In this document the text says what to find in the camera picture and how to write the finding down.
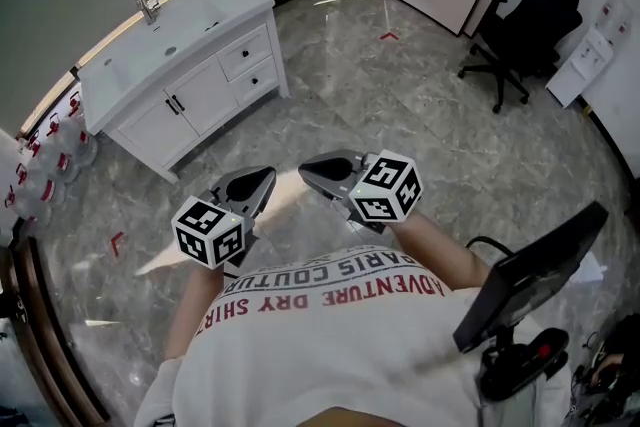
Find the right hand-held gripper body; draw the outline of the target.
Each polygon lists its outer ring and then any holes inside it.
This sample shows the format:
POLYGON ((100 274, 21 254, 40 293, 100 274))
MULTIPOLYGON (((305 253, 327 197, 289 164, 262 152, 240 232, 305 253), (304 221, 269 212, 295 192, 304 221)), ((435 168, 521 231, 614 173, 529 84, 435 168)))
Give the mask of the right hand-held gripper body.
POLYGON ((349 221, 382 233, 388 224, 404 222, 421 199, 424 187, 412 158, 383 150, 366 153, 344 204, 349 221))

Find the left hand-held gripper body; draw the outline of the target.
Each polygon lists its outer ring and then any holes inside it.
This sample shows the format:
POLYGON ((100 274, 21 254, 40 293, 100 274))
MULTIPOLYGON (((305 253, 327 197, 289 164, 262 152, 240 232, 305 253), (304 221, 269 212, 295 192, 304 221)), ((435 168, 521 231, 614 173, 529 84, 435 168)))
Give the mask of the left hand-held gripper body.
POLYGON ((209 270, 237 278, 256 242, 251 190, 216 186, 190 196, 171 220, 179 252, 209 270))

